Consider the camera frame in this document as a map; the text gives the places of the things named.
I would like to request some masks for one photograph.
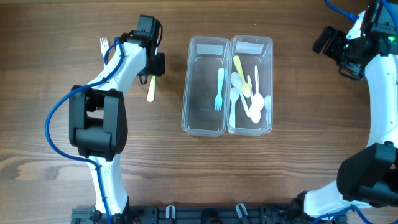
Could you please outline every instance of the wooden table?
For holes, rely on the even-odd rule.
[[[339,76],[334,61],[311,51],[325,26],[351,28],[323,1],[14,2],[0,5],[0,223],[69,223],[72,208],[94,204],[87,165],[53,152],[44,123],[74,84],[102,71],[99,38],[135,29],[139,14],[164,25],[166,74],[157,79],[155,102],[146,101],[149,85],[137,80],[125,98],[129,137],[121,164],[132,205],[289,202],[333,181],[340,163],[367,144],[366,82]],[[367,0],[339,5],[359,13]],[[213,139],[182,131],[188,42],[195,35],[274,40],[271,133]],[[53,117],[51,133],[60,149],[77,154],[68,140],[67,105]],[[393,208],[365,214],[376,223],[397,218]],[[350,219],[360,223],[357,214]]]

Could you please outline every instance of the spoon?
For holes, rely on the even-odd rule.
[[[236,70],[238,71],[238,73],[239,73],[239,75],[241,76],[241,79],[242,79],[241,91],[242,91],[244,97],[249,98],[250,94],[251,94],[251,87],[244,80],[241,59],[239,58],[239,56],[235,55],[233,57],[233,60],[234,60],[234,64],[235,64]]]
[[[243,104],[244,112],[246,112],[246,115],[249,117],[248,105],[246,104],[246,100],[244,100],[244,97],[243,97],[243,94],[242,94],[242,89],[241,89],[241,87],[242,87],[242,79],[241,79],[241,77],[239,76],[238,73],[233,72],[231,74],[231,83],[232,83],[232,85],[234,87],[236,87],[239,90],[239,94],[241,95],[241,101],[242,101],[242,104]]]
[[[253,96],[252,105],[254,105],[258,110],[262,110],[264,107],[264,98],[259,91],[259,69],[257,65],[254,67],[254,76],[256,77],[256,94]]]
[[[248,75],[248,83],[249,83],[249,86],[252,87],[250,75]],[[251,93],[250,99],[251,99],[251,105],[249,108],[249,115],[250,115],[250,118],[253,121],[253,123],[257,124],[260,121],[261,112],[253,104],[253,93]]]
[[[232,87],[229,98],[231,99],[231,113],[229,114],[229,124],[231,127],[235,128],[235,103],[239,98],[239,90]]]

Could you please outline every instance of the fork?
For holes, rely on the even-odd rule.
[[[108,48],[109,48],[108,40],[107,40],[106,37],[103,37],[103,38],[100,38],[99,41],[100,41],[100,44],[101,44],[101,53],[102,53],[102,56],[105,58],[105,53],[106,53],[106,51],[107,51]]]
[[[225,69],[218,69],[218,88],[217,88],[217,96],[214,99],[214,107],[215,110],[220,111],[223,106],[223,98],[221,97],[221,91],[223,90],[223,82],[224,82],[224,74]]]

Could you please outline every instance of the divided container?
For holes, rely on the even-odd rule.
[[[187,76],[182,110],[182,129],[190,135],[217,137],[227,129],[231,134],[260,136],[272,130],[273,45],[268,37],[235,36],[232,44],[219,37],[192,37],[189,44]],[[235,128],[229,124],[231,73],[236,72],[233,56],[238,55],[245,80],[250,75],[256,90],[254,66],[258,67],[259,91],[264,97],[260,121],[246,116],[241,99],[235,106]],[[225,70],[221,110],[215,109],[218,70]],[[244,98],[251,105],[250,98]]]

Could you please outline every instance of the white spoon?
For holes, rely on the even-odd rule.
[[[229,98],[231,99],[231,113],[229,114],[229,124],[231,127],[235,128],[235,103],[239,98],[239,90],[232,87]]]
[[[259,69],[257,65],[254,67],[254,74],[256,77],[256,94],[253,96],[252,105],[254,105],[258,110],[262,110],[264,107],[264,98],[261,96],[259,91]]]
[[[248,84],[250,87],[252,87],[250,75],[248,75]],[[250,115],[251,121],[253,121],[254,124],[257,124],[260,121],[261,112],[253,104],[253,93],[251,93],[250,99],[251,99],[251,105],[249,108],[249,115]]]
[[[241,100],[244,108],[244,112],[246,112],[246,115],[249,117],[249,109],[248,105],[246,104],[246,100],[244,100],[243,94],[242,94],[242,78],[239,76],[238,73],[233,72],[231,74],[231,83],[232,85],[239,90],[239,94],[241,95]]]

